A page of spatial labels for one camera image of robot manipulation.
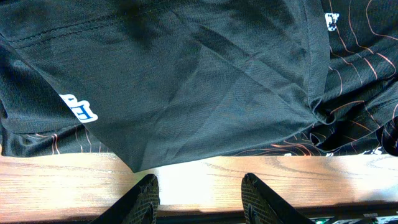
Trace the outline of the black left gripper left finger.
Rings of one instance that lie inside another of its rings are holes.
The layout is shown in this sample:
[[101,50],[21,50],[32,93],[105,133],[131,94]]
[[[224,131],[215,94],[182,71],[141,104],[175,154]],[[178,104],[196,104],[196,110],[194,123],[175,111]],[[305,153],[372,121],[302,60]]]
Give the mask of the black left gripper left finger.
[[90,224],[156,224],[159,204],[157,177],[147,174]]

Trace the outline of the black orange-lined jersey shirt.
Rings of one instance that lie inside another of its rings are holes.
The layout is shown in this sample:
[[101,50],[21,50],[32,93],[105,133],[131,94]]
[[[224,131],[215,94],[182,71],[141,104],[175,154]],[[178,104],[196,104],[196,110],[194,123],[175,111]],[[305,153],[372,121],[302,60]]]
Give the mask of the black orange-lined jersey shirt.
[[2,1],[1,146],[397,154],[396,1]]

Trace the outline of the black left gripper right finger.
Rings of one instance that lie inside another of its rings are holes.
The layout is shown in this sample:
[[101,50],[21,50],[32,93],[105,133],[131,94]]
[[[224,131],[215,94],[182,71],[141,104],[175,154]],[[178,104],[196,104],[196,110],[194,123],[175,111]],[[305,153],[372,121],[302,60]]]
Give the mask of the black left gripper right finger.
[[241,198],[247,224],[314,224],[253,173],[242,179]]

